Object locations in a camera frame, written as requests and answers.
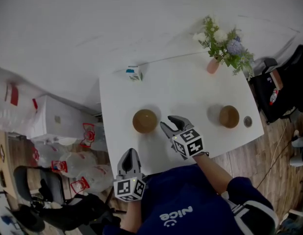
sleeve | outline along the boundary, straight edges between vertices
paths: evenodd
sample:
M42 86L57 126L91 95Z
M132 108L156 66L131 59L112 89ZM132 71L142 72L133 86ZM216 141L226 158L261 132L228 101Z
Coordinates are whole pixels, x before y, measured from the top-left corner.
M248 178L232 179L227 187L226 199L228 203L230 201L234 219L243 234L275 234L278 217L274 208Z
M120 227L113 226L113 225L106 225L103 228L103 235L134 235L134 233L130 233Z
M242 205L249 200L259 202L270 209L274 209L272 204L252 185L248 178L233 178L227 187L229 200L236 205Z

red label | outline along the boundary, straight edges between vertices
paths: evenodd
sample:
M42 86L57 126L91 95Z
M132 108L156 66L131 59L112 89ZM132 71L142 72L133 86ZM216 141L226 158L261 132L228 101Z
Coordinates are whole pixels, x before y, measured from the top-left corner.
M16 88L14 84L11 84L12 92L11 92L11 104L18 106L19 102L19 90Z
M38 150L35 149L35 148L33 148L33 150L34 150L33 158L34 158L36 161L38 161L38 160L39 160L39 153L38 153Z
M51 162L52 171L64 171L68 172L67 162L65 161L52 161Z
M81 177L80 180L71 183L70 186L76 194L78 194L79 192L85 189L90 188L89 184L87 183L84 177Z
M33 98L33 104L34 104L34 107L35 107L36 113L37 113L38 105L37 105L37 102L36 102L35 98Z
M91 123L83 123L84 132L84 140L80 143L83 147L91 147L92 142L95 140L95 129L94 125Z

cable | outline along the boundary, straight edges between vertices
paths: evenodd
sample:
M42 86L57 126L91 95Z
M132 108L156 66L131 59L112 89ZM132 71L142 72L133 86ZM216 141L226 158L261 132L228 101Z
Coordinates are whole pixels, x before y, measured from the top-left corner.
M288 147L288 145L290 144L291 141L288 142L288 144L282 149L282 151L280 152L280 154L278 155L277 159L275 160L275 162L273 163L273 166L270 167L270 169L267 171L266 175L264 176L264 178L260 181L259 185L256 187L256 189L259 188L259 186L261 185L261 183L265 180L266 176L268 175L268 173L271 171L271 169L274 167L274 165L276 164L278 158L281 156L281 154L283 153L283 151Z
M284 133L285 129L287 128L287 124L288 124L288 121L285 123L285 127L284 127L284 129L283 129L283 132L282 132L281 137L280 137L280 139L279 139L279 141L278 141L278 143L277 143L277 146L276 146L276 148L275 148L275 152L274 152L274 155L273 155L273 159L271 160L270 170L269 170L269 176L268 176L268 181L267 181L267 187L266 187L266 195L267 195L267 193L268 193L269 178L270 178L271 168L273 167L273 162L274 162L274 159L275 159L275 154L276 154L277 148L278 148L278 146L279 146L279 144L280 144L280 141L281 141L281 139L282 139L283 133Z

person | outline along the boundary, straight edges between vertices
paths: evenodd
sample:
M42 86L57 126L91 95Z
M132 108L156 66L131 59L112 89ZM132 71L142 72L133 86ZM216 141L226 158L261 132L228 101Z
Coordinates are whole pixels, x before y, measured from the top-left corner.
M151 176L141 201L129 202L121 227L104 235L269 235L278 218L248 178L232 178L206 154L196 164Z

blue flower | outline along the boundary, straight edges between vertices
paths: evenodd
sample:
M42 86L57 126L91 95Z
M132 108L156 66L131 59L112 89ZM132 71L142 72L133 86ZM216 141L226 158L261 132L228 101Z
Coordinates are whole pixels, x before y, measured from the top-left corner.
M239 36L236 36L234 39L238 42L241 42L241 38Z
M230 40L227 44L227 51L231 55L240 55L243 51L243 46L236 40Z

